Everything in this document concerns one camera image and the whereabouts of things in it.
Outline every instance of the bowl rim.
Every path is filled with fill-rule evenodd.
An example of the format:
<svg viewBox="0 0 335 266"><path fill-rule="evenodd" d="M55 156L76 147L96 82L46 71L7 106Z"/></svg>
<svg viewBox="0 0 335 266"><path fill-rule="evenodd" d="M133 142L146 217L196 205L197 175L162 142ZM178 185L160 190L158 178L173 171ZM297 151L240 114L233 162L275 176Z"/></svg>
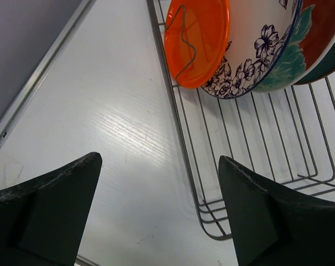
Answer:
<svg viewBox="0 0 335 266"><path fill-rule="evenodd" d="M203 88L202 88L202 90L203 90L205 93L211 95L212 97L215 97L215 98L220 99L220 100L232 100L232 99L236 99L236 98L241 97L241 96L243 96L243 95L245 95L245 94L247 94L247 93L252 92L252 91L253 91L253 90L254 90L254 89L255 89L255 88L256 88L256 87L257 87L257 86L258 86L258 85L265 79L265 78L266 78L266 76L268 76L268 74L273 70L273 68L275 67L275 65L277 64L277 62L279 61L279 59L280 59L281 56L283 55L284 50L285 50L285 48L287 47L287 45L288 45L288 43L289 43L289 41L290 41L290 38L291 38L291 36L292 36L292 34L293 34L293 31L294 31L296 22L297 22L297 20L298 20L298 16L299 16L300 11L301 11L301 8L302 8L302 4L303 4L303 0L298 0L296 9L295 9L295 11L294 11L295 15L294 15L294 17L293 17L292 24L290 25L289 34L288 34L287 38L286 38L285 41L284 41L284 45L283 45L283 47L281 48L278 57L274 60L273 65L270 66L270 67L268 68L266 74L265 74L265 75L264 75L264 76L263 76L257 83L254 84L254 86L252 87L252 89L250 89L250 90L248 90L248 91L246 91L246 92L244 92L244 93L242 93L242 94L240 94L240 95L235 95L234 97L229 97L229 98L221 98L221 97L218 97L218 96L216 96L216 95L212 95L212 94L208 93L208 92L205 91Z"/></svg>

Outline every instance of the plate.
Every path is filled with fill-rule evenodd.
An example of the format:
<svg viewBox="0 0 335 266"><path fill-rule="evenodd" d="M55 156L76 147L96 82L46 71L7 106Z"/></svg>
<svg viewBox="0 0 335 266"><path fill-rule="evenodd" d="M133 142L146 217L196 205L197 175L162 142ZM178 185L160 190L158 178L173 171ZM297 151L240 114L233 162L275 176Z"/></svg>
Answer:
<svg viewBox="0 0 335 266"><path fill-rule="evenodd" d="M283 89L306 76L335 43L335 0L304 0L291 40L254 92Z"/></svg>
<svg viewBox="0 0 335 266"><path fill-rule="evenodd" d="M221 99L252 91L283 53L301 4L301 0L230 1L230 41L221 65L202 88Z"/></svg>
<svg viewBox="0 0 335 266"><path fill-rule="evenodd" d="M309 74L299 80L296 85L318 81L335 72L335 43L321 62Z"/></svg>
<svg viewBox="0 0 335 266"><path fill-rule="evenodd" d="M229 22L228 0L172 0L164 48L169 71L179 85L195 89L215 73L228 42Z"/></svg>

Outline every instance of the green leaf pattern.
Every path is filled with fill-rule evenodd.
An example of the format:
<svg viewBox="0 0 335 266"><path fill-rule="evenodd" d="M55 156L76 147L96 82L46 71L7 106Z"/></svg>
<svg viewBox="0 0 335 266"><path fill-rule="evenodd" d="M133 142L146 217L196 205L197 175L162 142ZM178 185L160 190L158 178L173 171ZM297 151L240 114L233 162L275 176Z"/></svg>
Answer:
<svg viewBox="0 0 335 266"><path fill-rule="evenodd" d="M315 5L304 9L290 38L289 44L285 48L283 55L276 63L269 75L254 89L255 92L271 92L283 89L291 84L296 78L302 75L306 70L305 57L302 54L303 49L299 44L303 41L311 29L311 13Z"/></svg>

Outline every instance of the gray wall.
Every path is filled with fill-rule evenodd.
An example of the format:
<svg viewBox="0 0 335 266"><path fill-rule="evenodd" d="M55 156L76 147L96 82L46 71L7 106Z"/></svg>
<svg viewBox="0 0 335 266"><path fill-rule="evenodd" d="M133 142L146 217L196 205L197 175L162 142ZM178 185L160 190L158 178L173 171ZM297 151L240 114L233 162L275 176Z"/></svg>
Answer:
<svg viewBox="0 0 335 266"><path fill-rule="evenodd" d="M0 119L81 0L0 0Z"/></svg>

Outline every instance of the metal edge trim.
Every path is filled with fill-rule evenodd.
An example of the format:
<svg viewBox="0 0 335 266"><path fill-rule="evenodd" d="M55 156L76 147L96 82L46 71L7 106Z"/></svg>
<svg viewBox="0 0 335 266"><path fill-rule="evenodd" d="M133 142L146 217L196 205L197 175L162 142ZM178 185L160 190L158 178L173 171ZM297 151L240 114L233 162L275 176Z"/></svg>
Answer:
<svg viewBox="0 0 335 266"><path fill-rule="evenodd" d="M83 0L0 120L0 146L96 0Z"/></svg>

